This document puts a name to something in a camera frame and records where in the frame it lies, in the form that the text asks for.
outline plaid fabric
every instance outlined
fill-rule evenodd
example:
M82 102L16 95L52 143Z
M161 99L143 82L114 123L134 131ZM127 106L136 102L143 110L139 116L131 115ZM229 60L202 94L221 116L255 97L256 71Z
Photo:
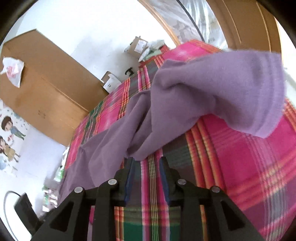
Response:
M79 145L123 117L129 99L150 88L165 59L188 61L218 51L192 40L158 56L127 79L77 128L66 172ZM266 240L280 240L296 215L296 111L289 101L278 127L266 139L234 131L222 119L206 115L138 162L128 206L115 208L118 241L179 240L180 208L169 208L165 202L158 161L162 155L181 177L197 186L220 186ZM205 231L205 213L201 212Z

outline purple cloth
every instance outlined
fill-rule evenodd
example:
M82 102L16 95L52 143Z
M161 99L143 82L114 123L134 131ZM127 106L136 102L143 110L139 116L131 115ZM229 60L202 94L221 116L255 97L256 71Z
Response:
M124 117L82 145L63 183L75 187L113 178L124 157L143 160L213 113L229 127L262 138L277 126L284 104L281 57L275 53L216 53L188 63L167 60L150 90L134 95Z

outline brown cardboard box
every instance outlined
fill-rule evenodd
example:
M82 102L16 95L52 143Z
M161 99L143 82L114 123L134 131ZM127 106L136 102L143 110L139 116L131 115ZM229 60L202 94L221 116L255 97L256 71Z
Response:
M87 114L108 93L100 81L36 30L3 45L3 56L25 63L20 88L0 76L0 98L28 123L67 146Z
M131 47L128 49L128 53L132 56L135 56L136 58L140 58L143 51L146 48L147 43L148 42L146 40L141 39L141 37L135 37L135 39L131 43Z

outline plastic bag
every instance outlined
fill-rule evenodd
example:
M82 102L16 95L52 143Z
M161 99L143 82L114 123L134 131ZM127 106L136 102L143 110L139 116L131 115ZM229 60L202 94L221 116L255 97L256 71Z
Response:
M145 0L171 27L181 43L191 39L202 41L194 24L176 0ZM220 49L227 48L223 31L206 0L180 0L195 21L205 42Z
M4 68L0 74L5 74L7 75L8 79L10 82L16 86L20 87L20 79L22 76L22 70L24 68L24 62L11 58L11 57L4 57L3 58L3 65Z

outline cable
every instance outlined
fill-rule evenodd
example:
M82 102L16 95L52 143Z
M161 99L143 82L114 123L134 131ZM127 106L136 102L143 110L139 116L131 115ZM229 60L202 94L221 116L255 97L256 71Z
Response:
M8 192L6 192L6 194L5 194L5 196L4 196L4 200L3 200L4 217L5 217L5 219L6 219L7 225L8 225L8 227L9 227L11 233L13 234L15 240L18 241L17 237L15 236L15 234L13 233L13 231L12 231L10 225L9 225L9 222L8 222L8 219L7 219L7 216L6 216L5 204L6 204L7 196L8 196L8 194L10 194L10 193L14 193L14 194L16 194L16 195L18 195L18 196L20 197L20 195L19 195L18 193L14 192L14 191L8 191Z
M179 5L181 6L181 8L183 8L183 10L185 11L185 13L187 14L187 16L190 18L191 22L193 23L193 25L195 26L196 30L198 31L198 34L200 35L200 38L203 42L205 42L205 39L200 31L200 29L198 28L198 26L196 25L195 21L193 20L193 18L191 17L191 15L189 14L189 12L187 11L187 9L184 7L184 5L180 2L180 0L176 0Z

